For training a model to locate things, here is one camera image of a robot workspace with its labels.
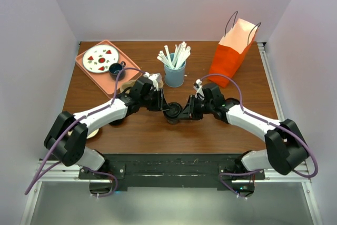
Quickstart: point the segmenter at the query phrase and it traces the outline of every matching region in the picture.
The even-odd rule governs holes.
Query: small mug
[[[124,61],[122,61],[121,63],[113,63],[110,65],[109,73],[113,80],[116,80],[118,73],[125,67],[125,65],[126,64]],[[125,71],[120,74],[120,78],[118,79],[118,81],[122,80],[123,78],[125,78]]]

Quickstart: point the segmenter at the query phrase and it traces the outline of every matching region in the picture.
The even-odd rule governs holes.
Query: gray wall
[[[12,225],[62,109],[77,40],[56,0],[0,0],[0,28],[0,217]]]
[[[220,40],[238,10],[272,34],[290,0],[57,0],[78,40]]]
[[[336,0],[291,0],[267,43],[287,117],[317,156],[313,188],[325,224],[336,224]]]

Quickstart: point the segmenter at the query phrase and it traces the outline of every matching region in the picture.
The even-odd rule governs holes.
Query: blue cup
[[[174,53],[170,54],[171,61],[173,60]],[[186,61],[178,70],[173,70],[164,64],[165,70],[165,83],[170,87],[179,87],[184,83],[185,79]]]
[[[109,67],[109,73],[113,80],[116,81],[118,73],[126,66],[126,63],[122,61],[121,63],[113,63]],[[125,71],[120,74],[119,80],[125,78]]]

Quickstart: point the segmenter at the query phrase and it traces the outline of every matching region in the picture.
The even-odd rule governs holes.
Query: white plate
[[[105,73],[109,66],[120,58],[118,50],[110,45],[97,45],[89,48],[83,56],[83,66],[92,73]]]

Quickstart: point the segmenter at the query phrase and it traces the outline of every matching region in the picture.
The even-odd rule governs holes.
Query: wooden table
[[[98,42],[82,42],[79,54]],[[156,59],[164,45],[174,48],[181,42],[113,42],[138,66],[149,73],[160,72],[163,64]],[[181,87],[164,86],[167,102],[179,102],[183,107],[187,98],[195,94],[193,84],[209,71],[218,42],[187,42],[191,56],[187,60],[185,82]],[[242,89],[244,106],[276,119],[276,111],[256,43],[234,76]],[[234,85],[221,89],[225,98],[238,98]],[[64,110],[82,112],[106,102],[106,95],[81,71],[74,67]],[[265,149],[263,141],[236,126],[205,115],[200,121],[167,123],[162,112],[139,112],[127,117],[120,126],[106,125],[87,141],[87,146],[101,153],[243,153]]]

